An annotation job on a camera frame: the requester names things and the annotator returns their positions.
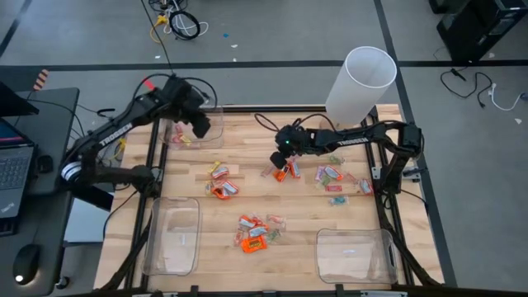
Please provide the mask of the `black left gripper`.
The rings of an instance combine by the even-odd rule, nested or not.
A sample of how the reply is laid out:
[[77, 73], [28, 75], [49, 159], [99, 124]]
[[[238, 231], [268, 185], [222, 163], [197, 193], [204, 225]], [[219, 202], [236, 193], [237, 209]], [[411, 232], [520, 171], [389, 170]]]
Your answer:
[[171, 87], [170, 111], [173, 120], [191, 124], [194, 135], [203, 139], [210, 129], [210, 119], [202, 108], [209, 96], [176, 76], [171, 78]]

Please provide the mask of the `clear plastic bin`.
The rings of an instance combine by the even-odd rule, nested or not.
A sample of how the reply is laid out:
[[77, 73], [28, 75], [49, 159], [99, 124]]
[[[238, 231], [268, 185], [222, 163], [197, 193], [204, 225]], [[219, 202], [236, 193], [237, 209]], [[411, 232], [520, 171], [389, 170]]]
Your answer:
[[328, 284], [392, 285], [398, 281], [397, 255], [393, 237], [385, 229], [317, 232], [317, 272]]
[[[174, 150], [191, 150], [191, 149], [217, 149], [223, 145], [224, 132], [224, 112], [221, 106], [204, 106], [203, 110], [210, 119], [210, 129], [203, 139], [198, 139], [192, 132], [191, 124], [183, 122], [175, 123], [172, 120], [161, 119], [158, 139], [165, 143], [170, 149]], [[174, 125], [179, 124], [182, 128], [183, 135], [189, 138], [192, 143], [186, 146], [183, 142], [174, 143]]]
[[197, 266], [199, 201], [162, 197], [154, 201], [142, 272], [146, 276], [188, 276]]

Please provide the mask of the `large orange Reese's pack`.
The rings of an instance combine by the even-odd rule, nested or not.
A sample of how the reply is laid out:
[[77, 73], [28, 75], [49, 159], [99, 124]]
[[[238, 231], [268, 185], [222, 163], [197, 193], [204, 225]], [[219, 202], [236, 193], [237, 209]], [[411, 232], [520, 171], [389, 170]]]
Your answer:
[[253, 253], [259, 250], [267, 249], [267, 243], [262, 236], [245, 238], [241, 242], [241, 248], [245, 253]]

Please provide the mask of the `white shade table lamp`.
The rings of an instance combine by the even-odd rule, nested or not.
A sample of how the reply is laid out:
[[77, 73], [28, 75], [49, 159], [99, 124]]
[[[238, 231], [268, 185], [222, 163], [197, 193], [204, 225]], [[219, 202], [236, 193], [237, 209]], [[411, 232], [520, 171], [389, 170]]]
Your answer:
[[325, 102], [326, 120], [321, 129], [351, 128], [360, 124], [385, 94], [398, 74], [385, 51], [361, 46], [346, 56]]

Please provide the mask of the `black desk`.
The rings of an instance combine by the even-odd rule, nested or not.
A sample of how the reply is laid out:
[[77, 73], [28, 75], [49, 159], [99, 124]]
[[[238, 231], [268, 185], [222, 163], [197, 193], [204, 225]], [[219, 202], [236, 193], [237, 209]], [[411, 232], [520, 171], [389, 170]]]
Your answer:
[[[16, 128], [38, 145], [39, 154], [53, 159], [51, 173], [33, 173], [20, 199], [0, 191], [0, 218], [13, 218], [16, 232], [0, 237], [0, 297], [40, 297], [49, 295], [59, 280], [64, 254], [64, 234], [72, 194], [59, 186], [59, 165], [64, 158], [73, 123], [72, 111], [78, 102], [75, 87], [37, 92], [31, 95], [38, 115], [24, 116]], [[34, 278], [24, 285], [16, 282], [13, 264], [28, 244], [39, 248]]]

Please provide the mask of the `small black desk device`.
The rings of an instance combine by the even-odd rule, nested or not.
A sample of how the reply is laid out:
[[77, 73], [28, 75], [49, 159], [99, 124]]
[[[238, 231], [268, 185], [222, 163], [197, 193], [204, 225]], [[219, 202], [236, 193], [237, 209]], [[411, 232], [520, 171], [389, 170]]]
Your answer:
[[54, 170], [53, 158], [49, 155], [40, 155], [36, 159], [36, 171], [39, 174], [50, 173]]

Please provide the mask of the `orange black striped marker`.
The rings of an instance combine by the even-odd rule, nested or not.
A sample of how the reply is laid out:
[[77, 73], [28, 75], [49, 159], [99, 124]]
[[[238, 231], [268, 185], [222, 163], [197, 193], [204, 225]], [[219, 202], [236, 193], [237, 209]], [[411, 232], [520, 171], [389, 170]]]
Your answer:
[[47, 69], [42, 69], [39, 74], [37, 75], [37, 78], [35, 80], [35, 83], [33, 85], [34, 91], [40, 91], [44, 85], [45, 82], [49, 76], [50, 72]]

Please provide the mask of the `black monitor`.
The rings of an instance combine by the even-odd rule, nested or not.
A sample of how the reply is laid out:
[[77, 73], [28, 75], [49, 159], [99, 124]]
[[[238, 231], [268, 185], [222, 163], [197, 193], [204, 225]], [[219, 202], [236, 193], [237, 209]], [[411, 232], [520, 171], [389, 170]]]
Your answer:
[[0, 117], [33, 116], [40, 110], [31, 105], [27, 99], [18, 96], [11, 88], [0, 81]]

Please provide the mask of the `black laptop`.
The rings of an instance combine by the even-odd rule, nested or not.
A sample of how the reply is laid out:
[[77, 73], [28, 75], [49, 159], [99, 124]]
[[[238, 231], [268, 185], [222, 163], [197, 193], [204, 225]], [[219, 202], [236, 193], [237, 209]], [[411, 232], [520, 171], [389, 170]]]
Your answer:
[[0, 219], [18, 216], [36, 146], [0, 118]]

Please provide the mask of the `black computer mouse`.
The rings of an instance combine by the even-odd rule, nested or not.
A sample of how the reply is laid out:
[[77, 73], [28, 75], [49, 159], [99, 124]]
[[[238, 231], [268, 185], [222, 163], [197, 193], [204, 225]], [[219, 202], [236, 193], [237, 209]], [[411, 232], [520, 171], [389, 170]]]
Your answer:
[[30, 243], [22, 247], [15, 256], [12, 275], [18, 285], [32, 282], [39, 269], [40, 246]]

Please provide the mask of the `black computer tower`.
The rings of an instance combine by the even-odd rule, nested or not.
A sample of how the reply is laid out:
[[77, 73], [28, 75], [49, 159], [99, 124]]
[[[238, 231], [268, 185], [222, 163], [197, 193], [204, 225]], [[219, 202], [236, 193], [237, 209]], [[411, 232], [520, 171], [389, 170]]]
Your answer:
[[528, 0], [427, 0], [440, 17], [439, 61], [474, 63], [528, 45]]

